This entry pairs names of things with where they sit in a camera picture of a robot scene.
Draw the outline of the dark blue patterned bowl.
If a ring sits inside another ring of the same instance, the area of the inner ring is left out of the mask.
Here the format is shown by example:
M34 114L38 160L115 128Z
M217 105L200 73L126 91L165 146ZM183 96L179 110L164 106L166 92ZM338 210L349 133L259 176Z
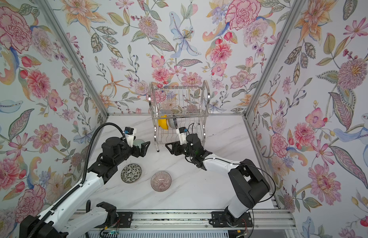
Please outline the dark blue patterned bowl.
M176 118L169 118L168 125L171 129L175 130L178 129L178 122Z

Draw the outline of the black white speckled bowl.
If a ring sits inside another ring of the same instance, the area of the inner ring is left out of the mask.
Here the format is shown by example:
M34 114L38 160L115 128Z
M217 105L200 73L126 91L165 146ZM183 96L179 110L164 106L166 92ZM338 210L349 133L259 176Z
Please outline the black white speckled bowl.
M142 168L138 164L129 164L121 171L121 180L125 183L134 183L142 175Z

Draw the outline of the pink glass bowl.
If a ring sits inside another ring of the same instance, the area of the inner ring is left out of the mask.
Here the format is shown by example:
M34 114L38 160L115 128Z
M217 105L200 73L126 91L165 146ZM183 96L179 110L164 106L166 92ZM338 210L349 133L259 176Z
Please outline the pink glass bowl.
M151 178L151 187L156 192L164 192L170 188L172 177L165 171L158 171Z

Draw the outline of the steel two-tier dish rack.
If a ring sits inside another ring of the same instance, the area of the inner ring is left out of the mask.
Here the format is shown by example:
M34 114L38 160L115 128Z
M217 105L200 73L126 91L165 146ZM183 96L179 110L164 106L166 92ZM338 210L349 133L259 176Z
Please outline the steel two-tier dish rack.
M150 84L147 100L152 117L154 144L157 152L166 143L179 141L176 130L159 127L158 119L176 118L178 128L186 127L187 134L197 134L201 143L206 141L206 121L209 115L211 91L207 81L200 86L178 86L159 88Z

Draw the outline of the green glass bowl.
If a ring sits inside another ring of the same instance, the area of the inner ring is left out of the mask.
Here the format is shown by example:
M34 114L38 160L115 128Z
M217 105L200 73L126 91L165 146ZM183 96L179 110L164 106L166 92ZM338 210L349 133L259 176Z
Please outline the green glass bowl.
M145 142L145 141L144 141L144 140L142 140L142 139L135 139L135 140L133 141L133 145L134 145L134 146L136 146L136 147L141 148L141 146L142 146L142 144L143 144L144 142Z

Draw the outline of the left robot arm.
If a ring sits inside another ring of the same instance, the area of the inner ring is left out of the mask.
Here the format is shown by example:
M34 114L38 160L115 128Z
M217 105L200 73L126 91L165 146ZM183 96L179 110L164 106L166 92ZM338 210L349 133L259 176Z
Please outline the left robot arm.
M21 238L78 238L91 229L111 227L121 220L117 208L100 202L91 211L72 219L72 215L89 197L106 184L118 166L130 156L144 157L150 142L130 147L119 137L111 137L102 145L103 152L93 163L85 178L39 215L28 215L21 223Z

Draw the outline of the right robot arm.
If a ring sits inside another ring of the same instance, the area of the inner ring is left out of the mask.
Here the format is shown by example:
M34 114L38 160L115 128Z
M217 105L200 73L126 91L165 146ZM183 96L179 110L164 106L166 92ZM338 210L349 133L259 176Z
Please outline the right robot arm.
M237 162L221 158L204 149L197 134L189 134L184 140L166 143L165 147L172 155L183 155L199 169L216 172L230 179L235 196L225 208L223 217L232 225L261 202L271 190L268 181L262 175L263 171L251 160Z

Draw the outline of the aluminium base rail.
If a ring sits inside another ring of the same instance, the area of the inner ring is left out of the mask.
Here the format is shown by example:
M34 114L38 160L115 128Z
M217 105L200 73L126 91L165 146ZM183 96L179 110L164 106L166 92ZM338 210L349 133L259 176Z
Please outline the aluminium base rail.
M117 212L133 212L130 228L117 230L294 230L293 216L287 210L254 209L249 210L253 219L252 228L213 228L209 224L211 212L222 210L118 210ZM95 208L86 213L78 210L73 214L55 212L45 222L61 232L67 230L84 232L95 229L105 222L108 213L102 208Z

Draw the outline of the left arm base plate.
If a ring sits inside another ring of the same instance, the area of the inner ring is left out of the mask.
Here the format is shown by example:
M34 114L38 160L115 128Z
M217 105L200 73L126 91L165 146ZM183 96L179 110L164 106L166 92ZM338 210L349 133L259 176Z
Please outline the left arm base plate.
M100 225L95 228L130 228L132 216L133 212L112 212L105 222L100 223Z

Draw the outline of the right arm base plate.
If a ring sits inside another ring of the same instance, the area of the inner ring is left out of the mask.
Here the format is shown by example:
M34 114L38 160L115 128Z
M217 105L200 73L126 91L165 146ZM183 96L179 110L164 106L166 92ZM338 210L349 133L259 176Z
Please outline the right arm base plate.
M211 212L209 224L213 228L252 228L253 219L249 212L243 213L239 218L234 218L225 211Z

